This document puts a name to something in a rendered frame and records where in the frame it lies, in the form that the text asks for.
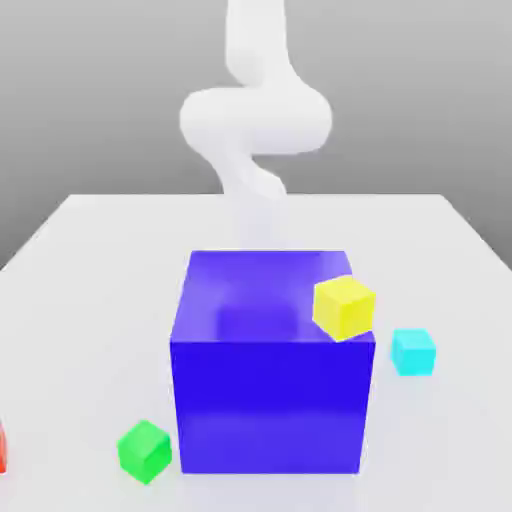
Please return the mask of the small green cube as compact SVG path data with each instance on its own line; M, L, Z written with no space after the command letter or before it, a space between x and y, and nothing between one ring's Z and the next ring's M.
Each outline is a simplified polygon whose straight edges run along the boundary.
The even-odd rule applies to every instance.
M148 420L141 420L116 443L121 468L147 485L172 461L170 435Z

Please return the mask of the small yellow cube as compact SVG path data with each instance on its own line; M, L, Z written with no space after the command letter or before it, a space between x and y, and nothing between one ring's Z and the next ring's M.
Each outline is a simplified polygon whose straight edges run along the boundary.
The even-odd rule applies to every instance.
M373 328L376 294L351 275L314 285L315 324L337 342L360 336Z

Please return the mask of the large blue box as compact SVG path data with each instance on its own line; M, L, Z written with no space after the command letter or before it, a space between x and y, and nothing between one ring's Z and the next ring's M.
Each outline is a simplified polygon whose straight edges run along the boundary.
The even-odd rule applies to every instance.
M332 250L195 250L170 336L186 474L355 474L375 338L337 342L313 320Z

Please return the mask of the small cyan cube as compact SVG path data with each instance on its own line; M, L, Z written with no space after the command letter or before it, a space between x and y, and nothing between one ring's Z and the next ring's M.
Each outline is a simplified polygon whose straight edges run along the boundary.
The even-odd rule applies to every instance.
M436 360L436 345L425 329L396 329L391 360L400 376L430 376Z

